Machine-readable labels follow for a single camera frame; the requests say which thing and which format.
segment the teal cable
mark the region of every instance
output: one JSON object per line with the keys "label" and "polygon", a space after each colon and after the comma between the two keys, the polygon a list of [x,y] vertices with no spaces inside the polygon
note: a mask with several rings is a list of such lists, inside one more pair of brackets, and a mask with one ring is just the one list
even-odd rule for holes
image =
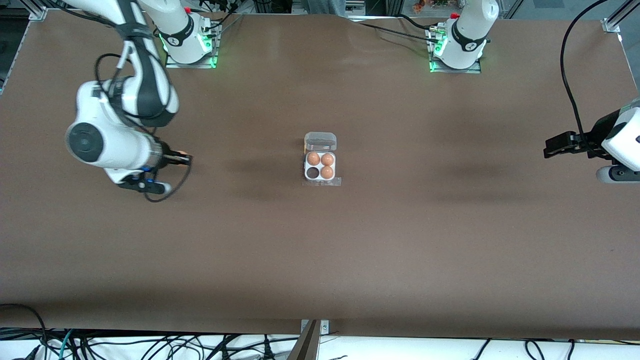
{"label": "teal cable", "polygon": [[62,340],[62,345],[60,345],[60,354],[58,356],[58,360],[62,360],[65,358],[65,345],[67,344],[67,341],[69,341],[69,336],[71,336],[72,331],[73,329],[69,330],[67,332],[67,335],[65,335],[65,338]]}

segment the brown egg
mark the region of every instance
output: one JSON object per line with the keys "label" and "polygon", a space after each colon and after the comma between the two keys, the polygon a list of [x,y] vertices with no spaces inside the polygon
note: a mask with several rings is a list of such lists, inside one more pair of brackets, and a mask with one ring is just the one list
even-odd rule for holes
{"label": "brown egg", "polygon": [[311,166],[316,166],[320,164],[320,155],[317,152],[310,152],[307,154],[307,163],[310,163]]}
{"label": "brown egg", "polygon": [[333,165],[334,160],[335,159],[333,158],[333,155],[329,153],[322,155],[322,165],[326,167],[330,167],[331,165]]}
{"label": "brown egg", "polygon": [[331,167],[323,167],[320,170],[320,175],[325,179],[331,179],[333,177],[333,169]]}

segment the brown table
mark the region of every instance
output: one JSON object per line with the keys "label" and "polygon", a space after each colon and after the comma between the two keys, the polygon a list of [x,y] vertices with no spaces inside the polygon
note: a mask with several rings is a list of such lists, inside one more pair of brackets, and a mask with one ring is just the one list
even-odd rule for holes
{"label": "brown table", "polygon": [[[180,112],[158,133],[195,166],[150,204],[67,152],[78,86],[122,43],[52,12],[0,101],[0,298],[51,327],[639,339],[640,188],[542,156],[575,129],[567,25],[500,20],[483,73],[461,75],[346,19],[246,16],[216,70],[169,70]],[[599,23],[566,61],[586,127],[636,96]],[[308,131],[337,135],[341,187],[302,186]],[[11,324],[36,325],[3,311]]]}

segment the dark circular slot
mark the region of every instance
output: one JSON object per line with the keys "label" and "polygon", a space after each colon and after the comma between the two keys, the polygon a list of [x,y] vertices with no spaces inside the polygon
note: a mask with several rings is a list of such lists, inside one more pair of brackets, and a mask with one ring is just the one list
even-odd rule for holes
{"label": "dark circular slot", "polygon": [[309,169],[307,169],[307,177],[309,179],[315,179],[318,176],[320,176],[320,170],[318,170],[318,168],[310,167]]}

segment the gray cloth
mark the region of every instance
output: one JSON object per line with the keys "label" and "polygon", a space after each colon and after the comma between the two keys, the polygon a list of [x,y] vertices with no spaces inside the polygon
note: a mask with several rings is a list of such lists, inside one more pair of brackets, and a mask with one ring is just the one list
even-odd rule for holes
{"label": "gray cloth", "polygon": [[302,0],[308,13],[330,13],[346,17],[346,0]]}

